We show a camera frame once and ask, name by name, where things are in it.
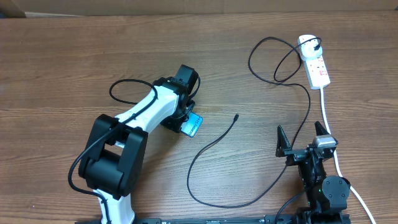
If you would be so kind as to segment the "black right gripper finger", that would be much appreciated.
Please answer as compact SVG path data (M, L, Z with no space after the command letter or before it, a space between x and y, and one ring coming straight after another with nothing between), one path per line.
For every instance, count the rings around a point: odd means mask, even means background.
M317 136L323 136L323 135L328 135L329 132L326 130L326 128L323 127L321 122L316 121L315 122L315 131Z
M276 152L285 152L285 151L291 151L292 146L289 143L289 140L287 139L287 136L285 135L285 132L282 128L281 125L277 127L277 146L276 146Z

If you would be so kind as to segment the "black smartphone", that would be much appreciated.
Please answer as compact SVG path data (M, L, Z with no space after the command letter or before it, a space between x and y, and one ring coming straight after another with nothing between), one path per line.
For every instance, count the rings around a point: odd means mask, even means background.
M184 121L181 125L180 131L190 138L193 138L198 132L203 118L193 112L188 116L188 119Z

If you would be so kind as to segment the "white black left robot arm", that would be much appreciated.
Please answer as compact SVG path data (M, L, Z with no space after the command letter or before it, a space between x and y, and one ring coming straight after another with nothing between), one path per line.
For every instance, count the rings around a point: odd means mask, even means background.
M96 118L84 151L70 170L78 169L88 190L98 198L102 217L98 223L133 223L134 190L144 160L149 134L158 126L194 137L203 119L195 114L193 97L200 86L194 68L181 65L176 76L149 84L150 93L115 117Z

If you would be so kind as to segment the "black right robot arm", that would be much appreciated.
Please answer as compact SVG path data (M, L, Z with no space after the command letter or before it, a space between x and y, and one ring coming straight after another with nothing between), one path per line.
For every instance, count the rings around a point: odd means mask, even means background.
M274 218L276 223L351 223L349 215L343 214L348 207L351 184L344 177L327 175L323 166L324 161L333 157L338 141L318 121L315 130L312 143L305 149L293 150L282 127L277 127L275 155L285 157L287 166L298 167L303 192L293 196L280 208ZM308 206L300 207L295 214L281 218L284 208L303 194L307 196Z

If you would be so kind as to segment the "white charger plug adapter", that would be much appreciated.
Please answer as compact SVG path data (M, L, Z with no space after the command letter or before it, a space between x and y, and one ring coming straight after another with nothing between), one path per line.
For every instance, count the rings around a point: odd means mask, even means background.
M303 61L314 60L323 55L323 49L320 45L321 39L312 34L301 35L298 38L300 57Z

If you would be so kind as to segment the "white power strip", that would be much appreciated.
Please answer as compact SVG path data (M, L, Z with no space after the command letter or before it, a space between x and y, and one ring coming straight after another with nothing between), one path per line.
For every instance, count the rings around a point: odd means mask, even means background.
M331 81L322 56L303 62L308 82L312 90L319 90L328 86Z

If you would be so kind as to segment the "brown cardboard backdrop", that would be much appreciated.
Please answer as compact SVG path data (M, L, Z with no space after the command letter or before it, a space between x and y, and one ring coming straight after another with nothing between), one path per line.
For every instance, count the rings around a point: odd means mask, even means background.
M10 17L383 11L397 0L1 0Z

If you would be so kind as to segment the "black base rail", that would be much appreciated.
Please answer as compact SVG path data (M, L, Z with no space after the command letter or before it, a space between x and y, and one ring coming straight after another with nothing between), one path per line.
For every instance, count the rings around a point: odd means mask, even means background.
M100 224L101 220L92 220L87 222L75 222L76 224ZM240 218L192 218L192 219L174 219L161 220L160 218L137 218L133 224L273 224L275 215L265 215L264 217L240 217ZM280 215L278 224L305 223L304 221L295 221L294 215ZM343 215L342 224L351 224L349 215Z

